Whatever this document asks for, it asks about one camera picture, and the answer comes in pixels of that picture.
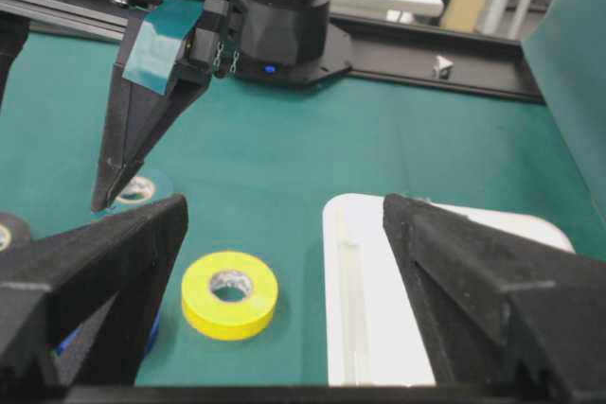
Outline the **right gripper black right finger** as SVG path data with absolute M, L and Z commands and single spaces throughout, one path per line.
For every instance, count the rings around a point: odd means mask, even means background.
M 602 261 L 398 194 L 383 229 L 437 382 L 604 386 Z

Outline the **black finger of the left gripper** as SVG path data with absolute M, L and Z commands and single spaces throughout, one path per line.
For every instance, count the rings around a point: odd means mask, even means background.
M 169 78 L 165 94 L 123 76 L 115 63 L 106 109 L 91 210 L 107 208 L 144 165 L 145 159 L 171 125 L 208 88 L 211 76 L 182 64 Z

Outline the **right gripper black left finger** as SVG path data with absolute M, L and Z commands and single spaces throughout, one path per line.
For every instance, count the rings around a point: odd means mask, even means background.
M 174 194 L 3 252 L 2 387 L 134 384 L 187 226 Z

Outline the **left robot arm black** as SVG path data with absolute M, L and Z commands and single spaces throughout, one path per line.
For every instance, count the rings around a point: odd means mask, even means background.
M 1 0 L 1 73 L 32 22 L 116 40 L 91 208 L 106 209 L 174 123 L 227 75 L 305 86 L 349 71 L 331 0 Z

